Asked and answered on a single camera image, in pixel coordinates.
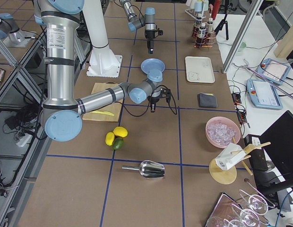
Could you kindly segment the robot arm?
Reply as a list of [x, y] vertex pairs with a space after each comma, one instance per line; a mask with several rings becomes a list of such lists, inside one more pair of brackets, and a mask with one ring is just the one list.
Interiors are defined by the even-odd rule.
[[158, 36], [163, 35], [163, 30], [157, 27], [155, 23], [155, 9], [146, 8], [145, 13], [140, 13], [140, 16], [135, 13], [134, 6], [130, 0], [120, 0], [121, 7], [124, 9], [124, 12], [128, 20], [128, 28], [131, 32], [136, 32], [140, 28], [144, 28], [144, 35], [147, 41], [148, 53], [153, 54], [154, 52], [154, 40]]
[[109, 47], [103, 10], [98, 0], [36, 0], [36, 22], [46, 27], [47, 54], [44, 59], [48, 96], [43, 102], [41, 123], [48, 137], [69, 141], [82, 129], [83, 114], [100, 109], [129, 97], [139, 104], [148, 97], [159, 95], [165, 65], [158, 59], [142, 62], [146, 79], [139, 84], [121, 83], [83, 98], [74, 98], [75, 38], [84, 15], [92, 44], [89, 76], [119, 75], [122, 56]]

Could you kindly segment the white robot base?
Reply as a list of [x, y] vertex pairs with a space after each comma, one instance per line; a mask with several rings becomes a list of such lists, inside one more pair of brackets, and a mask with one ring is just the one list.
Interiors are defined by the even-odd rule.
[[86, 0], [83, 14], [92, 44], [87, 75], [117, 78], [122, 56], [115, 55], [109, 47], [101, 2], [99, 0]]

